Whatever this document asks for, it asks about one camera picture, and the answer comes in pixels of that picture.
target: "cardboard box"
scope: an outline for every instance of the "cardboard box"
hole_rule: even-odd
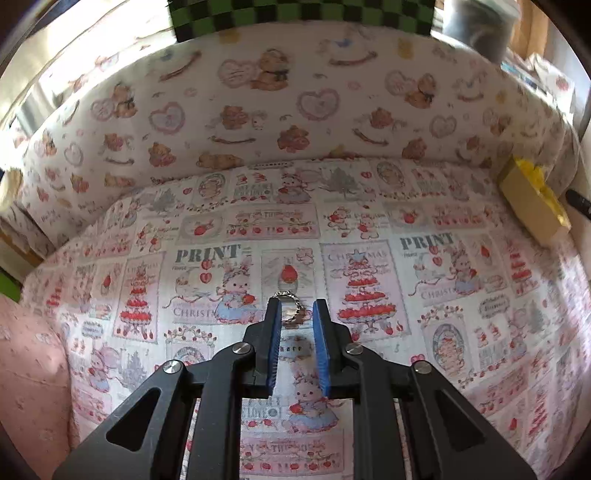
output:
[[[530,161],[511,158],[501,170],[498,183],[517,218],[542,247],[549,247],[569,232],[564,207],[545,185],[541,169]]]

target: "bunny illustration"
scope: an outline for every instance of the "bunny illustration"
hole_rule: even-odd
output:
[[[326,432],[339,421],[330,408],[328,399],[322,395],[315,375],[296,374],[295,394],[297,403],[290,406],[289,419],[283,422],[289,432]]]
[[[525,344],[524,328],[527,325],[527,310],[517,309],[513,311],[513,315],[508,318],[509,335],[511,342],[509,348],[511,349],[511,360],[516,362],[522,358],[527,352],[527,345]]]
[[[482,282],[478,272],[472,268],[466,248],[460,244],[460,248],[450,248],[452,255],[452,273],[456,276],[454,289],[460,295],[470,295],[482,288]]]
[[[279,203],[305,203],[310,200],[306,191],[308,186],[296,173],[284,173],[281,176],[283,186],[277,190],[277,201]]]
[[[88,369],[89,385],[102,393],[107,393],[109,385],[109,370],[119,366],[119,354],[106,344],[100,350],[92,349],[90,353],[90,368]]]
[[[248,293],[250,282],[250,257],[246,257],[239,267],[226,262],[222,288],[218,287],[218,295],[222,298],[214,312],[215,318],[221,323],[249,323],[256,317],[256,298]]]

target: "pink fabric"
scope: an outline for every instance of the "pink fabric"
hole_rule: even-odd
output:
[[[70,452],[64,349],[42,317],[0,295],[0,422],[41,480]]]

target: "metal screw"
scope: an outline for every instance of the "metal screw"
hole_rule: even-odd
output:
[[[175,374],[183,367],[183,363],[179,360],[169,360],[162,366],[162,370],[164,370],[168,374]]]
[[[427,375],[431,373],[433,367],[429,362],[425,360],[419,360],[417,363],[414,364],[414,370],[416,373],[421,375]]]
[[[363,352],[363,345],[353,342],[345,347],[345,351],[349,355],[359,355],[361,352]]]
[[[237,355],[244,355],[251,351],[252,345],[246,342],[238,342],[232,345],[232,352],[236,353]]]

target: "patterned tablecloth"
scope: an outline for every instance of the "patterned tablecloth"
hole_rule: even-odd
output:
[[[589,421],[591,297],[570,237],[540,249],[467,165],[284,160],[138,189],[22,303],[61,334],[84,438],[166,359],[240,340],[277,290],[308,310],[326,298],[388,360],[432,362],[540,478]],[[274,395],[244,402],[243,477],[352,478],[351,405],[320,393],[309,315],[282,332]]]
[[[20,201],[55,246],[134,187],[260,162],[382,156],[497,172],[515,154],[544,165],[560,194],[579,161],[568,123],[526,86],[388,28],[262,24],[124,68],[105,57],[112,75],[68,98],[24,158]]]

